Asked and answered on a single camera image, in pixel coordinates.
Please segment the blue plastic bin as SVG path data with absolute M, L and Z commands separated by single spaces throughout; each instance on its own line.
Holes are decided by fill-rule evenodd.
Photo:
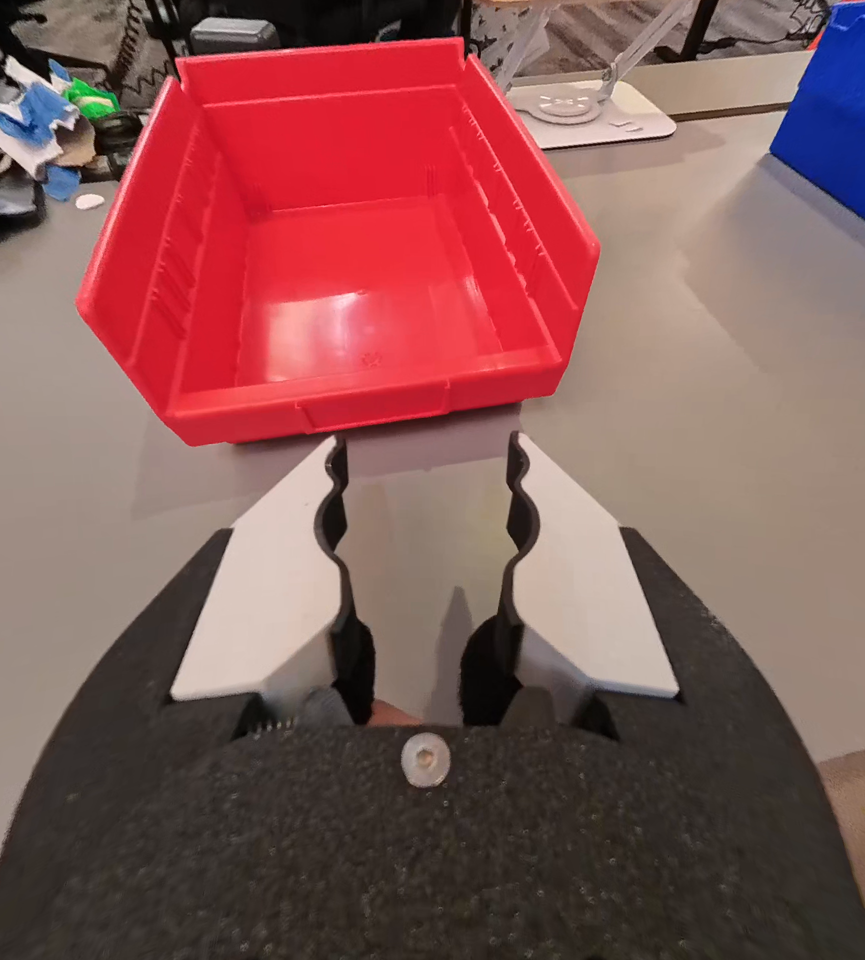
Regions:
M 832 8 L 769 152 L 865 221 L 865 2 Z

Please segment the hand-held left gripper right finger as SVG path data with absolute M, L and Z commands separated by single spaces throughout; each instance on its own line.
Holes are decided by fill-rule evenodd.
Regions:
M 463 651 L 462 722 L 502 724 L 529 690 L 560 724 L 610 724 L 607 694 L 678 701 L 620 522 L 523 431 L 505 480 L 514 554 Z

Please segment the crumpled blue white packaging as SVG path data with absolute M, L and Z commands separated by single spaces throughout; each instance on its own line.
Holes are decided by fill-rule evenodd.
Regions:
M 70 198 L 79 187 L 79 174 L 59 174 L 53 180 L 64 146 L 59 134 L 72 135 L 82 117 L 79 108 L 66 99 L 64 88 L 8 55 L 6 78 L 18 86 L 18 97 L 0 102 L 0 150 L 17 163 L 45 192 L 60 200 Z

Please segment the green crumpled object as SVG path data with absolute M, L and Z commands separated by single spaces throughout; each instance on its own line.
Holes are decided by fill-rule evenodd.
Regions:
M 80 78 L 74 78 L 63 91 L 67 102 L 90 121 L 98 121 L 121 111 L 115 93 L 91 86 Z

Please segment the grey box device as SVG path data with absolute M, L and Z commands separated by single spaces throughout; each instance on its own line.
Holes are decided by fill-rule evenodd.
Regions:
M 189 32 L 189 48 L 197 56 L 269 51 L 280 46 L 274 24 L 263 19 L 209 16 Z

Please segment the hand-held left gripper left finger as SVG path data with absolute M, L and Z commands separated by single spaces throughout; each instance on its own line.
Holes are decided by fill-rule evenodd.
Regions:
M 256 694 L 284 721 L 333 688 L 369 716 L 375 645 L 337 549 L 347 446 L 328 437 L 232 525 L 170 688 L 175 702 Z

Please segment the white metal document stand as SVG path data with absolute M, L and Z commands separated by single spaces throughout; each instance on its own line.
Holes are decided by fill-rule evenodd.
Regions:
M 542 150 L 607 146 L 669 138 L 677 123 L 637 89 L 627 75 L 684 18 L 692 2 L 670 1 L 608 64 L 598 79 L 514 83 L 535 39 L 563 2 L 502 2 L 523 6 L 527 17 L 513 31 L 512 45 L 495 80 Z

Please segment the red plastic bin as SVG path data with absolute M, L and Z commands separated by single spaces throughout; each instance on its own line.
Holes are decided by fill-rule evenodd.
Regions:
M 76 308 L 189 446 L 544 398 L 602 246 L 459 38 L 183 57 Z

